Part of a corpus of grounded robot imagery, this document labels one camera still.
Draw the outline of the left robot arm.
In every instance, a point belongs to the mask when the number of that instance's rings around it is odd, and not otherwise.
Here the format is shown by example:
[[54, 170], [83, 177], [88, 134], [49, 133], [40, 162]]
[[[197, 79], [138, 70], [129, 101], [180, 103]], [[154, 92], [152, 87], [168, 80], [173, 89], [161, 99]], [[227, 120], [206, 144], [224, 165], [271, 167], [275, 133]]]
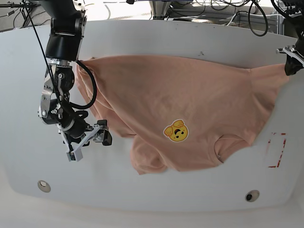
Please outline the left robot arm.
[[304, 68], [304, 1], [303, 0], [282, 0], [285, 9], [280, 8], [276, 0], [271, 3], [274, 9], [291, 23], [298, 36], [294, 45], [278, 48], [278, 54], [286, 54], [285, 73], [287, 76], [295, 75]]

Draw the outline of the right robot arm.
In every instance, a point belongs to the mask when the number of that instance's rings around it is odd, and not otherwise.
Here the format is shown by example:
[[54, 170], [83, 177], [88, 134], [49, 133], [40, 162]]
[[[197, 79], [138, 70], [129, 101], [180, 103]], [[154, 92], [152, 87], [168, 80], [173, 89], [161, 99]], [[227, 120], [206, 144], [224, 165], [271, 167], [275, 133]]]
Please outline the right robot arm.
[[[50, 62], [47, 63], [38, 115], [45, 124], [58, 126], [70, 154], [76, 152], [72, 143], [81, 148], [94, 140], [110, 146], [112, 136], [107, 121], [99, 120], [93, 126], [85, 121], [88, 117], [87, 109], [93, 106], [97, 98], [93, 73], [78, 59], [86, 26], [86, 11], [83, 7], [76, 9], [72, 0], [42, 0], [40, 4], [51, 17], [51, 30], [43, 52], [44, 58], [50, 59]], [[86, 105], [70, 101], [69, 92], [75, 82], [71, 62], [81, 67], [91, 79], [93, 94]]]

